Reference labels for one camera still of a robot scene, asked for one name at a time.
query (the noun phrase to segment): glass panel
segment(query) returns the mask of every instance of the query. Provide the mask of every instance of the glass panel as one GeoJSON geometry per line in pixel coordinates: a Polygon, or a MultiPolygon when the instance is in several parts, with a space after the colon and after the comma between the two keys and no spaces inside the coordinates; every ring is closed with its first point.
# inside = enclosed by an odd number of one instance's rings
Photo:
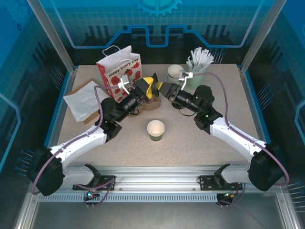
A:
{"type": "Polygon", "coordinates": [[[66,69],[26,1],[0,4],[0,221],[13,228],[29,185],[21,150],[43,145],[66,69]]]}
{"type": "MultiPolygon", "coordinates": [[[[289,0],[249,67],[271,141],[281,146],[291,184],[305,182],[305,2],[289,0]]],[[[299,185],[296,211],[304,217],[299,185]]]]}
{"type": "Polygon", "coordinates": [[[74,64],[132,45],[143,63],[184,63],[196,47],[240,64],[273,0],[42,0],[74,64]]]}

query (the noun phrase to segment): metal floor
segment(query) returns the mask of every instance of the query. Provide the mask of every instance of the metal floor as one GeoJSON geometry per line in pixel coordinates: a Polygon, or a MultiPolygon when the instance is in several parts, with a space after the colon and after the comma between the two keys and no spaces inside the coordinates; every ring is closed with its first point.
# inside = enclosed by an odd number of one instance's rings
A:
{"type": "MultiPolygon", "coordinates": [[[[268,229],[283,222],[273,194],[247,194],[239,206],[268,229]]],[[[39,203],[32,229],[261,229],[244,210],[215,203],[39,203]]]]}

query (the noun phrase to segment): table surface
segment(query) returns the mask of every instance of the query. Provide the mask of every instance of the table surface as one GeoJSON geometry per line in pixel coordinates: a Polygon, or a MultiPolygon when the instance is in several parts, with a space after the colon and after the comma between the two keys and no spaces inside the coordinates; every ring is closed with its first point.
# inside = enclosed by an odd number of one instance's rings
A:
{"type": "MultiPolygon", "coordinates": [[[[157,73],[159,81],[166,81],[169,64],[143,65],[144,76],[157,73]]],[[[217,74],[223,81],[228,96],[229,121],[257,138],[257,132],[246,99],[243,84],[236,64],[211,64],[208,72],[217,74]]],[[[79,66],[73,88],[89,79],[103,85],[96,65],[79,66]]],[[[205,76],[203,84],[210,86],[215,97],[214,108],[224,114],[224,94],[219,82],[212,76],[205,76]]],[[[222,140],[199,130],[193,117],[186,117],[172,107],[163,96],[161,107],[143,112],[134,118],[125,118],[119,125],[122,130],[107,144],[98,146],[74,160],[71,166],[92,164],[94,166],[198,166],[244,164],[246,159],[222,140]],[[159,142],[150,140],[146,127],[154,119],[165,125],[163,138],[159,142]]],[[[89,129],[83,122],[76,122],[70,108],[67,108],[58,144],[89,129]]]]}

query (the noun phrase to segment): white paper bag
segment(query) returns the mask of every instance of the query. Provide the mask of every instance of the white paper bag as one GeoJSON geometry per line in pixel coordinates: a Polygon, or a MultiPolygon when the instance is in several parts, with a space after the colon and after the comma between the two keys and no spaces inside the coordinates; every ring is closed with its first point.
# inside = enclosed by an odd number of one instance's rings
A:
{"type": "MultiPolygon", "coordinates": [[[[107,49],[103,50],[102,52],[106,57],[96,63],[105,86],[116,86],[120,82],[121,76],[125,73],[128,75],[131,83],[142,78],[140,55],[137,53],[132,53],[131,46],[128,46],[122,50],[115,45],[113,46],[118,48],[118,51],[107,56],[104,53],[104,51],[107,49]]],[[[125,96],[127,96],[127,93],[123,89],[119,88],[107,89],[107,92],[117,102],[120,102],[125,96]]]]}

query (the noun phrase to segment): bag handle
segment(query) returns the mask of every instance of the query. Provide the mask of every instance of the bag handle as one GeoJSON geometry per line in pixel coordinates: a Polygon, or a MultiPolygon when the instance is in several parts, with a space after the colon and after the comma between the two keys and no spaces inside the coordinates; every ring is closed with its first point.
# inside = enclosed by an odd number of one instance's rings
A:
{"type": "MultiPolygon", "coordinates": [[[[121,49],[120,49],[118,46],[116,46],[116,45],[109,46],[107,49],[110,49],[111,47],[116,47],[116,48],[118,48],[119,50],[121,50],[121,49]]],[[[103,53],[105,56],[107,56],[107,55],[105,54],[105,51],[106,51],[107,49],[104,49],[104,50],[102,51],[102,53],[103,53]]]]}
{"type": "Polygon", "coordinates": [[[121,60],[120,63],[121,63],[122,61],[132,61],[132,63],[134,62],[134,60],[132,60],[132,59],[124,59],[124,60],[121,60]]]}

